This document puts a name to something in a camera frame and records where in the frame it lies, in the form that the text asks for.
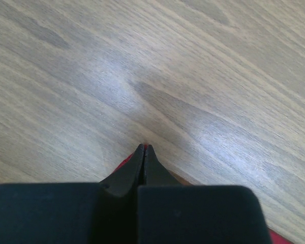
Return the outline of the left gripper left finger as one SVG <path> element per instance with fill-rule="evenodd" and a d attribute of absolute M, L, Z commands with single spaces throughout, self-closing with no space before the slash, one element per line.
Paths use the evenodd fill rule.
<path fill-rule="evenodd" d="M 0 184 L 0 243 L 135 243 L 143 159 L 100 182 Z"/>

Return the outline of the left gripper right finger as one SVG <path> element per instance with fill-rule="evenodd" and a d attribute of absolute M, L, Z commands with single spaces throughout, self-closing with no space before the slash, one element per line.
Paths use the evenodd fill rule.
<path fill-rule="evenodd" d="M 185 186 L 145 149 L 138 188 L 139 243 L 271 243 L 258 198 L 235 185 Z"/>

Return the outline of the red t shirt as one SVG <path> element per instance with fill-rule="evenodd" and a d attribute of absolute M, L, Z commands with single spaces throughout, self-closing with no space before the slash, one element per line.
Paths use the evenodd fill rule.
<path fill-rule="evenodd" d="M 116 172 L 119 168 L 121 168 L 124 164 L 126 164 L 130 158 L 132 157 L 133 154 L 130 154 L 127 158 L 125 158 L 113 171 Z M 285 237 L 281 236 L 280 234 L 278 234 L 277 232 L 269 229 L 269 233 L 270 233 L 270 237 L 272 240 L 272 243 L 274 244 L 292 244 L 291 241 L 289 241 L 288 239 L 286 239 Z"/>

